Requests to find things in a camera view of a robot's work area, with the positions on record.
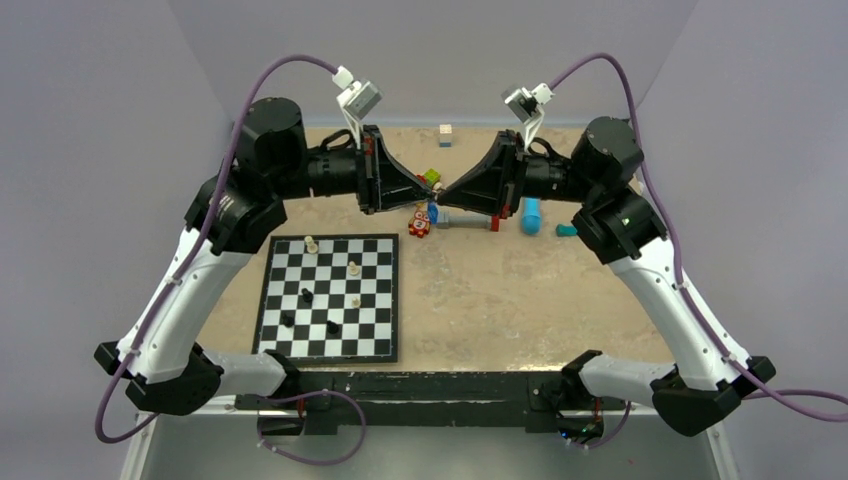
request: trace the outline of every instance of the cable connector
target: cable connector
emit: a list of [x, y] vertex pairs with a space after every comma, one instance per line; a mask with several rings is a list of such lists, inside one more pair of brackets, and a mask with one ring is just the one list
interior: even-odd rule
[[553, 96], [554, 92], [546, 83], [540, 83], [532, 91], [513, 85], [501, 94], [504, 104], [522, 123], [521, 135], [525, 150], [530, 147], [530, 143], [542, 127], [542, 121], [545, 119], [545, 110], [542, 105], [548, 103]]
[[354, 80], [353, 74], [339, 66], [333, 83], [342, 89], [336, 97], [356, 148], [362, 147], [362, 119], [383, 99], [383, 92], [369, 80]]

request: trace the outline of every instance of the gray wall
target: gray wall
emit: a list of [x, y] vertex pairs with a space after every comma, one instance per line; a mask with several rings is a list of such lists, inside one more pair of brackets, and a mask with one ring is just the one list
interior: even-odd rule
[[[271, 58], [311, 53], [377, 83], [369, 122], [433, 125], [516, 120], [500, 94], [549, 82], [595, 51], [624, 64], [641, 99], [696, 0], [170, 0], [212, 89], [231, 114]], [[289, 69], [268, 88], [296, 98], [307, 122], [342, 124], [335, 86], [318, 69]], [[576, 74], [549, 122], [625, 115], [608, 65]]]
[[[848, 3], [700, 0], [639, 113], [688, 270], [779, 387], [848, 393]], [[823, 406], [831, 412], [845, 408]], [[848, 478], [848, 427], [746, 402], [744, 478]]]
[[[159, 0], [0, 15], [0, 477], [117, 478], [91, 354], [136, 320], [226, 120]], [[134, 409], [117, 396], [107, 430]]]

